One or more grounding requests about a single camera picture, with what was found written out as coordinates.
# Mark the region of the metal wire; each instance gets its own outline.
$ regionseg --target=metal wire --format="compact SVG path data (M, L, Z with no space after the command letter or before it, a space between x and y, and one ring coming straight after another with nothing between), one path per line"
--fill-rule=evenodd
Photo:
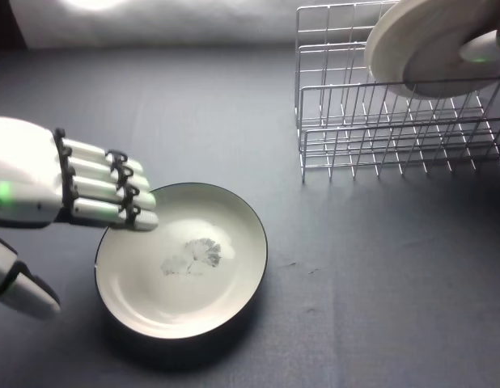
M303 181L306 171L500 163L500 78L415 82L410 98L379 83L364 61L368 34L398 0L303 6L297 10L294 112ZM417 99L419 85L441 95L453 82L491 81L468 95Z

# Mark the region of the dark corner object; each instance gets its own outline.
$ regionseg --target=dark corner object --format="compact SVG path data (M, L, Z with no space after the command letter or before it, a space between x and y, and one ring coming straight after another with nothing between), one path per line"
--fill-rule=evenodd
M9 0L0 0L0 50L26 49Z

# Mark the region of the metal wire rack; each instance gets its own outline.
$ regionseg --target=metal wire rack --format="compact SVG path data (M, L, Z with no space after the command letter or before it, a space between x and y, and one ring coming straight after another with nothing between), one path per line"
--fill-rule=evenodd
M364 64L367 37L397 0L297 10L294 107L303 182L307 170L338 167L435 165L453 172L460 163L500 163L500 78L414 82L411 98L378 83ZM418 87L452 82L490 86L468 95L417 99Z

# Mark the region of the white plate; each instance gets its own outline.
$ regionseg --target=white plate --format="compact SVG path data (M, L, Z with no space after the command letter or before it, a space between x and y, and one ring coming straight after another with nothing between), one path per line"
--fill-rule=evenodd
M159 226L149 233L108 229L95 281L112 315L160 339L200 335L250 301L265 274L266 234L236 194L204 183L153 191Z
M498 63L463 61L459 49L499 24L500 0L401 0L369 35L365 63L377 82L403 82L389 90L404 97L411 81L497 77ZM423 83L415 96L464 95L491 82Z

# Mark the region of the gray tablecloth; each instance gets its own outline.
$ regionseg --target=gray tablecloth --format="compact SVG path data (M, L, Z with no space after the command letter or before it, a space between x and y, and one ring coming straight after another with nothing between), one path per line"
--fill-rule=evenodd
M237 339L176 372L105 333L101 230L0 230L62 304L49 323L0 306L0 386L500 387L500 169L313 172L303 186L293 72L292 48L0 54L0 115L125 150L153 187L228 188L269 239Z

